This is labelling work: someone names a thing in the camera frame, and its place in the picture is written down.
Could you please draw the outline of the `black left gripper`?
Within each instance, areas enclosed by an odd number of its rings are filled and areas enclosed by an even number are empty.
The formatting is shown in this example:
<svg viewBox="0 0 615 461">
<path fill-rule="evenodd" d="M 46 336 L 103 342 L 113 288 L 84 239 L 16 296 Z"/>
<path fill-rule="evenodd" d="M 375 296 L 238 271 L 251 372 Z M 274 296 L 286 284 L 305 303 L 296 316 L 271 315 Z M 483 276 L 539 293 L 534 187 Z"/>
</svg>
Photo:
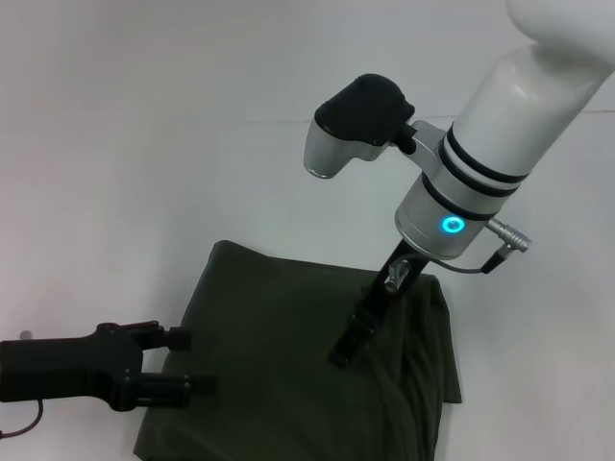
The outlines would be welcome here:
<svg viewBox="0 0 615 461">
<path fill-rule="evenodd" d="M 191 332 L 158 321 L 103 324 L 83 337 L 0 342 L 0 401 L 93 397 L 118 412 L 188 407 L 212 396 L 216 376 L 140 374 L 143 352 L 191 349 Z"/>
</svg>

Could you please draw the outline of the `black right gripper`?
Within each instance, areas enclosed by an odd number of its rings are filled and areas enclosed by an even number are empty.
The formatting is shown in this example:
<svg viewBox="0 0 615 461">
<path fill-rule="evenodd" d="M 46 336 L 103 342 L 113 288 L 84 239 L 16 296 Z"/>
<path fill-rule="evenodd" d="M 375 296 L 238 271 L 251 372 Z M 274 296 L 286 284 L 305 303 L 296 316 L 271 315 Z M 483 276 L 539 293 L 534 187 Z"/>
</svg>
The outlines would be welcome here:
<svg viewBox="0 0 615 461">
<path fill-rule="evenodd" d="M 402 240 L 385 261 L 355 313 L 333 345 L 328 360 L 344 369 L 373 337 L 388 310 L 409 291 L 429 260 Z"/>
</svg>

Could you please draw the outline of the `dark green FREE! t-shirt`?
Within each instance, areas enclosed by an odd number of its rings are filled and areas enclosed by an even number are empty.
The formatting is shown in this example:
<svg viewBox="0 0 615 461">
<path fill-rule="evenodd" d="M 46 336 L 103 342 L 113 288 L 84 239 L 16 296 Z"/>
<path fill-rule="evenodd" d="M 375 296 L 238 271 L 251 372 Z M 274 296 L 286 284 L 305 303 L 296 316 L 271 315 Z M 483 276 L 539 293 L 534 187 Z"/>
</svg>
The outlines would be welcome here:
<svg viewBox="0 0 615 461">
<path fill-rule="evenodd" d="M 214 245 L 169 373 L 214 395 L 150 409 L 141 461 L 434 461 L 442 407 L 461 400 L 449 308 L 420 277 L 350 366 L 328 355 L 373 274 Z"/>
</svg>

